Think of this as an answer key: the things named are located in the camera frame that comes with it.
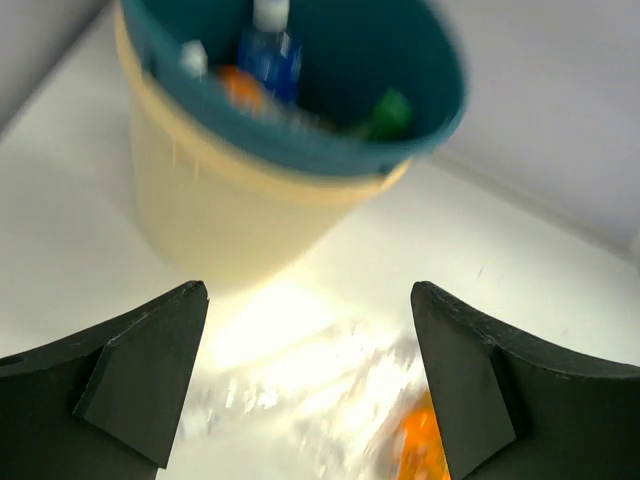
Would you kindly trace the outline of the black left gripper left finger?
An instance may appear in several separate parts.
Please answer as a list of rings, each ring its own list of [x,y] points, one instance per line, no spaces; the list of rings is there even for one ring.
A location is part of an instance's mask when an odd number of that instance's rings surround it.
[[[153,479],[168,465],[209,304],[201,281],[1,360],[4,479]]]

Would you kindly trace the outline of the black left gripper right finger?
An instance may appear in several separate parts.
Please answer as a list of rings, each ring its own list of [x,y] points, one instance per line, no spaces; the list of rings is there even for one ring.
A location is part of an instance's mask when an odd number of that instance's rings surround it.
[[[455,479],[635,479],[639,370],[558,346],[430,282],[414,325]]]

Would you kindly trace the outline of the green soda bottle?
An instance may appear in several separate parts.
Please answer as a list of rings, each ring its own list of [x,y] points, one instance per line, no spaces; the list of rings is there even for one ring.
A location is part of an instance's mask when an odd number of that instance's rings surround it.
[[[388,89],[375,104],[370,115],[347,130],[347,135],[370,142],[387,142],[400,138],[409,128],[413,108],[399,91]]]

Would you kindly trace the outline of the orange label drink bottle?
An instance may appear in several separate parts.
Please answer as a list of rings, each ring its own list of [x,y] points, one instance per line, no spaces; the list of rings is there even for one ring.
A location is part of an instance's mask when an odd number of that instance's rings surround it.
[[[249,73],[233,65],[217,70],[227,100],[240,113],[262,123],[286,125],[294,132],[319,130],[334,132],[335,126],[326,119],[296,105],[285,105]]]

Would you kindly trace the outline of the yellow bottle dark blue label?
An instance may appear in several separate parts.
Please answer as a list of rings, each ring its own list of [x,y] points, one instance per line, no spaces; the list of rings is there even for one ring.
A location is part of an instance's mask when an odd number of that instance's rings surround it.
[[[205,79],[208,75],[208,56],[202,43],[198,40],[184,43],[179,64],[192,78]]]

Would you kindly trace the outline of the large blue label water bottle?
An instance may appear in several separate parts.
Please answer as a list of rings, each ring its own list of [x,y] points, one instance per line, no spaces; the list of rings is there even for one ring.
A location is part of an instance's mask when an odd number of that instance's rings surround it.
[[[289,0],[255,0],[242,32],[236,63],[285,105],[296,105],[302,45],[288,32]]]

